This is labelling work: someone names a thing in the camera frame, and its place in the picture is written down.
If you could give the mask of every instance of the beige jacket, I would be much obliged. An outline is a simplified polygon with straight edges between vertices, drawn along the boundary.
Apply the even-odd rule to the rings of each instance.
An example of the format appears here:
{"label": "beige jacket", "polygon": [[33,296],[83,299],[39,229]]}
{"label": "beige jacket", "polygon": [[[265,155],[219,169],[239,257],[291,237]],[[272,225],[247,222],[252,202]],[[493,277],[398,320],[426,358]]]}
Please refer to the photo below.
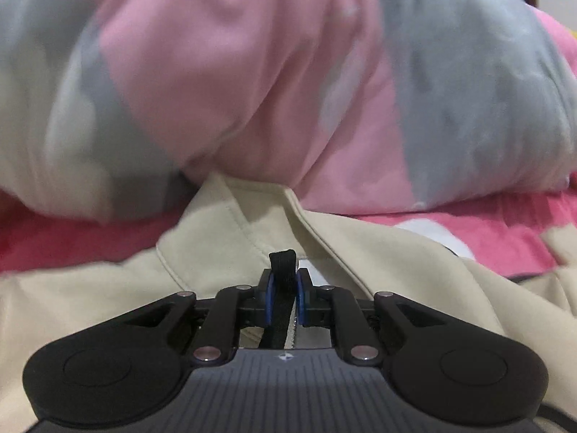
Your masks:
{"label": "beige jacket", "polygon": [[[547,239],[560,262],[577,265],[577,231],[556,231]],[[522,288],[410,231],[304,211],[288,189],[213,175],[155,249],[121,265],[0,280],[0,433],[35,420],[21,373],[39,347],[179,290],[207,298],[256,284],[268,254],[288,248],[334,259],[345,277],[331,283],[367,296],[396,292],[530,346],[549,369],[547,401],[577,416],[577,277],[569,268]]]}

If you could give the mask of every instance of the beige garment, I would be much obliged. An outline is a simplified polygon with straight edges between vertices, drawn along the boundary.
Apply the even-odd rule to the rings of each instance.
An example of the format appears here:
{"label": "beige garment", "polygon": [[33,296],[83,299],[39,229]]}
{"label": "beige garment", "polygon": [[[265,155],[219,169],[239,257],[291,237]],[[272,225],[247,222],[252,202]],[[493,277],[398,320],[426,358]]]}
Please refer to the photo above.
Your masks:
{"label": "beige garment", "polygon": [[269,252],[332,257],[370,296],[389,290],[529,345],[549,368],[547,400],[577,416],[577,321],[564,308],[410,231],[304,211],[288,189],[213,175],[155,249],[116,266],[0,280],[0,432],[34,422],[21,385],[44,344],[181,289],[199,298],[256,284]]}

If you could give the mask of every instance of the ribbed surface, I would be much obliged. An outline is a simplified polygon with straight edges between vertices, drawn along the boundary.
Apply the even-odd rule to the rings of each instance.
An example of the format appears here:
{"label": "ribbed surface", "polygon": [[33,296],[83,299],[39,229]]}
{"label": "ribbed surface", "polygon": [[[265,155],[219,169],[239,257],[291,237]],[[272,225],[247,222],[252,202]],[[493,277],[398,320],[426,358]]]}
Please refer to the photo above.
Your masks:
{"label": "ribbed surface", "polygon": [[[456,427],[399,399],[375,369],[347,365],[333,349],[239,350],[224,367],[194,371],[160,412],[94,433],[538,433],[530,421],[494,429]],[[33,433],[73,433],[43,423]]]}

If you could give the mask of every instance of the black cable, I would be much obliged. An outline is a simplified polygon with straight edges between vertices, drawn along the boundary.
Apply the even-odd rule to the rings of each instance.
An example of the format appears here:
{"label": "black cable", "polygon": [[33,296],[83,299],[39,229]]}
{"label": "black cable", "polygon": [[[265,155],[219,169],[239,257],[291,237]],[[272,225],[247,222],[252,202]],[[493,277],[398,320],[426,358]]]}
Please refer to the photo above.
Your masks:
{"label": "black cable", "polygon": [[555,407],[542,403],[537,411],[537,417],[552,421],[568,433],[577,433],[577,420]]}

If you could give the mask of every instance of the round screw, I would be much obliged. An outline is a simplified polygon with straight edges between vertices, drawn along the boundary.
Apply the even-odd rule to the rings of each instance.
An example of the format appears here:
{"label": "round screw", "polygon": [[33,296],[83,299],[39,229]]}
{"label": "round screw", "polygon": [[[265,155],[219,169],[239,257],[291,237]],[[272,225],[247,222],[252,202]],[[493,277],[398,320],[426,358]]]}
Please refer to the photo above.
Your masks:
{"label": "round screw", "polygon": [[215,361],[221,355],[221,351],[210,345],[206,347],[197,348],[194,353],[194,358],[200,361]]}
{"label": "round screw", "polygon": [[374,360],[379,355],[379,351],[369,345],[357,345],[351,349],[351,355],[357,360],[368,361]]}

